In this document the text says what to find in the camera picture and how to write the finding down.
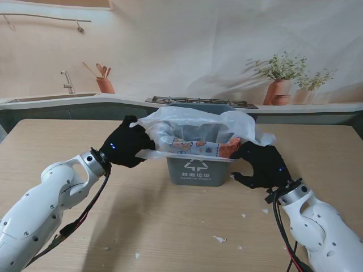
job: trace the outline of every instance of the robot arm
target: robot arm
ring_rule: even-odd
[[[87,172],[83,181],[73,166]],[[30,189],[0,223],[0,272],[23,270],[54,235],[63,212],[84,200],[90,188],[105,174],[93,152],[47,167],[41,184]]]
[[[293,237],[306,248],[316,272],[358,272],[363,267],[362,240],[329,204],[316,198],[304,183],[280,196],[290,218]]]
[[[129,127],[136,121],[135,116],[126,116],[99,151],[92,148],[68,161],[54,163],[42,172],[41,184],[26,192],[0,220],[0,272],[20,272],[41,256],[44,252],[34,258],[60,226],[63,212],[83,201],[107,171],[103,186],[91,201],[93,205],[107,181],[111,163],[135,167],[144,161],[135,157],[141,149],[155,150],[154,141],[142,126]],[[75,164],[86,170],[86,181],[74,170]],[[50,245],[67,238],[85,217],[63,228]]]
[[[275,202],[274,196],[278,198],[290,218],[290,231],[296,241],[306,248],[309,263],[315,272],[362,271],[362,240],[342,221],[331,205],[318,200],[313,191],[300,180],[292,180],[275,147],[261,147],[247,142],[232,154],[232,158],[245,159],[254,169],[251,177],[232,173],[233,178],[250,188],[270,188],[267,190],[269,196],[265,199],[268,203]],[[297,265],[300,266],[300,272],[311,271],[304,263]]]

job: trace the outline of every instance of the wall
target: wall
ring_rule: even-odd
[[[114,10],[0,3],[1,12],[90,19],[74,22],[0,18],[0,97],[46,95],[67,70],[77,92],[98,91],[81,62],[112,68],[115,90],[130,99],[154,95],[248,100],[262,104],[269,81],[252,61],[288,51],[310,70],[339,69],[320,95],[363,101],[363,3],[360,0],[115,0]],[[295,85],[292,94],[297,90]]]

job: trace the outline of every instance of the hook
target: hook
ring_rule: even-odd
[[[15,30],[16,30],[15,26],[14,26],[13,24],[11,24],[11,23],[10,23],[10,21],[6,18],[6,16],[5,16],[5,14],[4,14],[4,13],[2,14],[2,16],[4,16],[4,18],[5,18],[5,20],[6,20],[6,23],[9,25],[10,29],[11,29],[12,31],[15,31]]]
[[[77,30],[80,32],[80,33],[84,33],[85,30],[79,25],[79,22],[77,21],[77,19],[75,19],[75,22],[77,23],[78,27],[77,27]]]

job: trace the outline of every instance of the white debris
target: white debris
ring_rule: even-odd
[[[218,240],[218,242],[220,242],[221,244],[222,244],[223,242],[227,241],[227,239],[222,238],[222,237],[217,237],[217,236],[215,236],[215,235],[213,235],[213,237],[214,237],[214,238],[216,238],[216,239]]]

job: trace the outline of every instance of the black cable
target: black cable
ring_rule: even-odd
[[[284,228],[284,224],[282,223],[282,218],[281,218],[280,206],[279,205],[277,205],[277,213],[278,213],[278,219],[280,220],[280,224]],[[295,241],[294,253],[296,253],[296,249],[297,249],[297,241]],[[290,271],[290,268],[291,268],[292,264],[293,264],[293,260],[290,259],[289,266],[288,266],[288,269],[286,270],[286,272]]]
[[[291,245],[289,243],[289,239],[288,239],[288,236],[285,232],[285,229],[283,228],[281,222],[280,221],[280,218],[281,218],[281,215],[279,217],[278,215],[278,212],[277,212],[277,198],[279,197],[279,192],[281,191],[282,189],[281,188],[278,188],[274,194],[273,194],[273,202],[272,202],[272,207],[273,207],[273,213],[275,215],[275,219],[276,219],[276,223],[277,223],[277,226],[278,226],[278,229],[280,230],[280,234],[282,236],[282,238],[284,239],[284,242],[288,248],[288,251],[290,252],[292,258],[295,260],[295,262],[298,264],[299,268],[302,270],[302,268],[300,267],[300,260],[299,258],[296,256],[296,254],[293,252],[293,249],[291,248]]]
[[[28,263],[28,265],[26,266],[26,268],[29,265],[31,265],[33,262],[35,262],[36,260],[38,260],[40,257],[46,255],[52,249],[54,249],[55,247],[57,247],[61,242],[63,242],[64,240],[66,240],[67,237],[69,237],[84,222],[85,217],[87,217],[87,215],[88,215],[88,212],[92,209],[92,207],[96,203],[97,199],[101,195],[103,189],[105,188],[106,183],[107,183],[107,181],[109,179],[110,174],[111,174],[111,167],[109,167],[107,169],[105,179],[104,179],[104,181],[103,181],[100,189],[95,194],[95,196],[93,197],[93,199],[91,200],[91,202],[88,204],[88,206],[85,208],[85,210],[80,215],[80,217],[78,219],[76,219],[74,222],[66,225],[63,229],[61,229],[60,230],[60,235],[56,235],[54,237],[53,241],[48,245],[48,247],[46,249],[44,249],[38,255],[34,256],[34,258],[30,260],[30,262]]]
[[[296,249],[297,249],[297,241],[295,241],[295,246],[294,246],[294,253],[296,253]],[[286,270],[286,272],[290,271],[291,265],[293,264],[293,260],[290,260],[288,269]]]
[[[312,269],[306,265],[305,263],[303,263],[302,261],[300,261],[300,259],[296,256],[296,250],[294,251],[291,248],[291,245],[289,243],[289,239],[288,236],[285,232],[285,229],[282,225],[282,220],[281,220],[281,214],[280,214],[280,209],[278,207],[277,204],[277,199],[280,196],[280,192],[283,190],[283,188],[278,188],[274,194],[273,194],[273,202],[272,202],[272,207],[273,207],[273,213],[275,215],[275,220],[278,226],[278,229],[280,230],[280,234],[282,236],[282,238],[284,239],[284,242],[287,246],[287,250],[289,251],[289,253],[291,254],[291,261],[295,261],[294,264],[295,266],[298,268],[298,271],[302,271],[302,272],[313,272]]]

